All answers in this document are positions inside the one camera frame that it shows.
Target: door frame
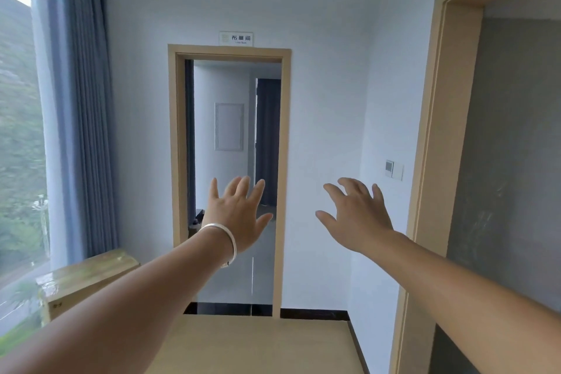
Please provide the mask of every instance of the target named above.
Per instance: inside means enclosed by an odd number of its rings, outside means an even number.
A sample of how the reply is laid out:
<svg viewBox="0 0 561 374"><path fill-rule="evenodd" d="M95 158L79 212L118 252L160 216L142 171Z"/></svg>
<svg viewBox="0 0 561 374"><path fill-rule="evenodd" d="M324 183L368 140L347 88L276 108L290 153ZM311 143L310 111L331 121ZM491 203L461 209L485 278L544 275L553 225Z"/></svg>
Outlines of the door frame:
<svg viewBox="0 0 561 374"><path fill-rule="evenodd" d="M407 236L446 256L484 8L435 0ZM426 374L435 322L399 290L390 374Z"/></svg>
<svg viewBox="0 0 561 374"><path fill-rule="evenodd" d="M280 318L284 262L284 227L288 168L291 49L168 44L169 122L172 159L173 246L188 238L187 225L187 123L185 104L185 60L271 62L282 65L280 85L279 167L277 225L273 275L273 318Z"/></svg>

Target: mountain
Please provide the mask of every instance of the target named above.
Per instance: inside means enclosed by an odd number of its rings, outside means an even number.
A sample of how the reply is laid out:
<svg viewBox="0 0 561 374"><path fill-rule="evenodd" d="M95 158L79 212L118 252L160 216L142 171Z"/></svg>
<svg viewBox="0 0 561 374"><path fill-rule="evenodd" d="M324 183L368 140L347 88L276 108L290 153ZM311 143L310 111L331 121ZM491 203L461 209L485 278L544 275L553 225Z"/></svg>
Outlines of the mountain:
<svg viewBox="0 0 561 374"><path fill-rule="evenodd" d="M0 0L0 275L40 250L39 194L45 147L31 8Z"/></svg>

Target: window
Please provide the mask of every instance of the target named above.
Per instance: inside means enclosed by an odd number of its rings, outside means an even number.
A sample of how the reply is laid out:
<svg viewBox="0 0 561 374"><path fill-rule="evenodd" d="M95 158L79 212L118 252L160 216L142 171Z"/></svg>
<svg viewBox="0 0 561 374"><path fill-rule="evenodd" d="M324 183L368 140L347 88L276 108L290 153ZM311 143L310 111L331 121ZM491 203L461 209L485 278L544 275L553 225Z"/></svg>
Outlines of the window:
<svg viewBox="0 0 561 374"><path fill-rule="evenodd" d="M0 356L40 327L48 273L43 116L31 0L0 0Z"/></svg>

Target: forearm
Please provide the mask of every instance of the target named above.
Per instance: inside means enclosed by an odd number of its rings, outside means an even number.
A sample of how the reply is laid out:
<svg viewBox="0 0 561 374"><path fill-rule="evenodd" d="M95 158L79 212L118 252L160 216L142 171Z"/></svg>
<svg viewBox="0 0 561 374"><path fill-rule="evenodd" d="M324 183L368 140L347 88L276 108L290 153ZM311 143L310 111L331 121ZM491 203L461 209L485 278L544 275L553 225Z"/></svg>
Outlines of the forearm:
<svg viewBox="0 0 561 374"><path fill-rule="evenodd" d="M559 371L561 318L553 311L397 232L375 237L363 253L432 315L482 373Z"/></svg>
<svg viewBox="0 0 561 374"><path fill-rule="evenodd" d="M175 318L231 256L221 230L195 235L48 324L3 358L0 372L144 372Z"/></svg>

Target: silver bangle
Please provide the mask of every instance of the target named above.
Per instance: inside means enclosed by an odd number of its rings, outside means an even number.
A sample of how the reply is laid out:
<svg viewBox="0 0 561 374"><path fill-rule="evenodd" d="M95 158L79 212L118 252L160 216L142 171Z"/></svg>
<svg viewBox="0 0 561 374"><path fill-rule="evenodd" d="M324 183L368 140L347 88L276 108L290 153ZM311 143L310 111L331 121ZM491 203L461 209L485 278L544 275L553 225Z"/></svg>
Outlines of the silver bangle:
<svg viewBox="0 0 561 374"><path fill-rule="evenodd" d="M199 230L199 232L202 231L203 229L205 229L206 227L217 227L218 229L222 229L224 232L226 232L226 235L228 235L230 237L230 241L232 242L232 247L234 248L234 257L232 257L232 259L229 262L226 262L221 267L225 268L225 267L230 266L234 262L237 254L238 254L238 250L237 250L237 247L236 247L236 239L234 238L234 235L232 234L230 229L228 229L224 225L221 225L220 223L209 223L208 225L203 226Z"/></svg>

